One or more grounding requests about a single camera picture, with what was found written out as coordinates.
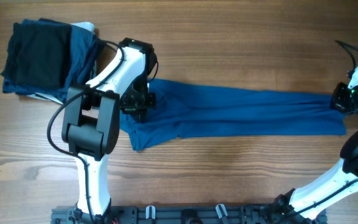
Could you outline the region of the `blue polo shirt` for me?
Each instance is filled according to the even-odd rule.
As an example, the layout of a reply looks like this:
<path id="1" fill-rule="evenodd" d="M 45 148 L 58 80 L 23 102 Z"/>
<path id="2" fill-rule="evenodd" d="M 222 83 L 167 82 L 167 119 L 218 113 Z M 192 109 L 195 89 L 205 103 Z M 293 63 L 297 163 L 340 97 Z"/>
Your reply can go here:
<path id="1" fill-rule="evenodd" d="M 157 79 L 156 108 L 145 122 L 120 115 L 120 128 L 141 151 L 176 138 L 260 135 L 344 135 L 344 114 L 327 94 L 245 90 Z"/>

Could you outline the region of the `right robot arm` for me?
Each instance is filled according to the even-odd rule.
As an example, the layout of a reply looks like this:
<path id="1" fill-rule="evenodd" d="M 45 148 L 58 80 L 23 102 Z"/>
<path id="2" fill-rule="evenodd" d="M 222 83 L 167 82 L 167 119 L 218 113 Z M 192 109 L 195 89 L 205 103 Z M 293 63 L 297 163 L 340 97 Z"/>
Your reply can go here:
<path id="1" fill-rule="evenodd" d="M 339 83 L 331 108 L 346 114 L 358 113 L 358 66 L 348 84 Z M 265 212 L 267 223 L 317 223 L 329 206 L 358 192 L 358 131 L 343 145 L 336 164 L 310 184 L 279 195 Z"/>

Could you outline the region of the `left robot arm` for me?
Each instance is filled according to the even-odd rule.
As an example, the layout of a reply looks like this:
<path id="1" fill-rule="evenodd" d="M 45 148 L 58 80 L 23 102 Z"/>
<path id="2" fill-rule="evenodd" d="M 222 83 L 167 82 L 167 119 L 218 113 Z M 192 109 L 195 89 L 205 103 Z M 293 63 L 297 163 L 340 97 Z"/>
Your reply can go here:
<path id="1" fill-rule="evenodd" d="M 143 122 L 156 107 L 148 76 L 158 67 L 152 44 L 126 37 L 106 68 L 84 85 L 68 89 L 62 140 L 74 156 L 80 196 L 67 211 L 53 210 L 52 223 L 113 223 L 108 158 L 119 135 L 122 113 Z"/>

